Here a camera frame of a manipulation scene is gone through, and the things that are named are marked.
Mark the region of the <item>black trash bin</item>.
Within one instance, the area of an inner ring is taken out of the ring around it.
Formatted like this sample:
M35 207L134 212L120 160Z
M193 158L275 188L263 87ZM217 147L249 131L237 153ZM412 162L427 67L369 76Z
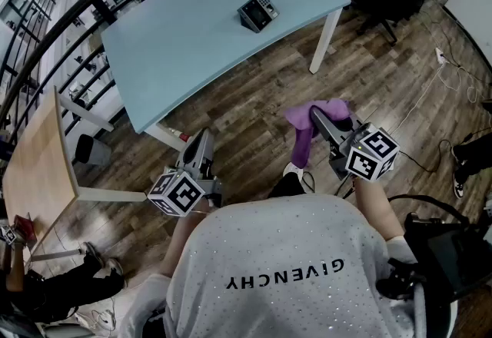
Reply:
M111 159L111 148L89 135L81 134L75 150L75 159L83 164L105 166Z

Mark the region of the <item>person's right forearm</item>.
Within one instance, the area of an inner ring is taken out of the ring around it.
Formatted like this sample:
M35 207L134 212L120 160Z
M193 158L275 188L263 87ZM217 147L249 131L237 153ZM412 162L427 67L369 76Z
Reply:
M404 235L404 229L397 219L383 186L356 177L353 181L357 209L367 222L385 239L391 240Z

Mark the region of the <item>person's left forearm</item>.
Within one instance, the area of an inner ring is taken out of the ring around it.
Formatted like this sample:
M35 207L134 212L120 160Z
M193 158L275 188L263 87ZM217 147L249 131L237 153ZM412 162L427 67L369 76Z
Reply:
M179 218L168 251L158 268L159 274L172 278L188 238L207 215L208 212L199 211L192 212L187 217Z

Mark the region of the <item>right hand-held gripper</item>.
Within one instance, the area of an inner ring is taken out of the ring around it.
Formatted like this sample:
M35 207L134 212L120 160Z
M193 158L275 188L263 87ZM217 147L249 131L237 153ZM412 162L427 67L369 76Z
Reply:
M343 179L349 174L376 181L393 169L400 145L383 129L357 116L329 118L320 108L310 109L311 120L330 144L330 166Z

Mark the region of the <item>white studded t-shirt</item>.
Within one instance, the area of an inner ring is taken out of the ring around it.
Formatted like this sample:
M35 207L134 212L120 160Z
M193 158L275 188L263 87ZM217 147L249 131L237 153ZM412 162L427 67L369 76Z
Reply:
M414 304L380 294L410 262L347 201L303 194L216 210L174 273L151 275L118 338L415 338Z

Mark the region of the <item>purple cloth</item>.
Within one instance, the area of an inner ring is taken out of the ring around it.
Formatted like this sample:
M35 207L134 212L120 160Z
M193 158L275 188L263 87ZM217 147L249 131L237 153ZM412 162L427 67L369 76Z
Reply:
M294 127L296 134L291 163L300 169L307 165L311 152L311 140L319 133L311 119L312 108L319 108L329 119L335 121L343 121L350 117L348 102L340 98L309 101L285 111L284 116Z

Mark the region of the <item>wooden table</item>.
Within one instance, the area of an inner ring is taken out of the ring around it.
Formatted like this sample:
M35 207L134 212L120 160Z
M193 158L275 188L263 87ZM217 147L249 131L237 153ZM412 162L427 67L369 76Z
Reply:
M142 202L144 192L115 191L79 186L71 163L62 108L106 131L113 125L49 89L24 129L2 179L9 219L29 218L36 241L24 250L33 256L60 216L77 201Z

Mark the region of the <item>grey box with black knobs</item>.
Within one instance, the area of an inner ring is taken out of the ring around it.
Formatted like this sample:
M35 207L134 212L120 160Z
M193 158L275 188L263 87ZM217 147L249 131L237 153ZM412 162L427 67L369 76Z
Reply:
M249 0L238 9L241 25L255 33L275 20L279 12L270 0Z

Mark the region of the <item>person's black trousers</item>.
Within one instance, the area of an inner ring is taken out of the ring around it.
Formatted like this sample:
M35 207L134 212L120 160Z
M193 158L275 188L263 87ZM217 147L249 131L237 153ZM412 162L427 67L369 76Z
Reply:
M301 185L298 175L294 172L288 172L273 187L268 198L290 197L302 194L306 194L306 192Z

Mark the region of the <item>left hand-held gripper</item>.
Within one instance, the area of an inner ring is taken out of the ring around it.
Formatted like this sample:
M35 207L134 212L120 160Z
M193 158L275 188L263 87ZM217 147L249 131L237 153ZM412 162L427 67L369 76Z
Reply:
M214 135L202 128L186 142L177 159L177 167L166 166L147 194L147 199L161 212L173 217L186 217L201 199L212 207L222 207L222 182L216 177L193 177L186 170L207 171L213 162Z

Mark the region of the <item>light blue table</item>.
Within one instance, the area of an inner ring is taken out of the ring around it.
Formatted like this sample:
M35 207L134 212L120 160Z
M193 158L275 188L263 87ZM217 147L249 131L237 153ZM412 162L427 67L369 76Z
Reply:
M349 0L270 0L278 17L261 32L241 25L249 0L146 0L102 32L131 124L175 150L185 143L161 124L183 101L243 60L324 19L309 70L317 72Z

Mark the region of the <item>black worn bag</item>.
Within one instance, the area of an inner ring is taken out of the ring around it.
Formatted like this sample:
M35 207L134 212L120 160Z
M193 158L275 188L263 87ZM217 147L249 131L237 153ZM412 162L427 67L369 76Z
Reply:
M424 289L435 303L452 303L492 280L492 243L487 228L446 224L409 213L404 238L417 259Z

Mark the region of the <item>person's white shoe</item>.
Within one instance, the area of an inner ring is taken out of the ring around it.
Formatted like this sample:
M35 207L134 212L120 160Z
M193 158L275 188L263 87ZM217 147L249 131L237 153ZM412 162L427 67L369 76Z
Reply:
M304 169L297 167L292 162L289 162L284 168L283 176L285 177L288 174L295 174L298 177L298 180L301 181L304 175Z

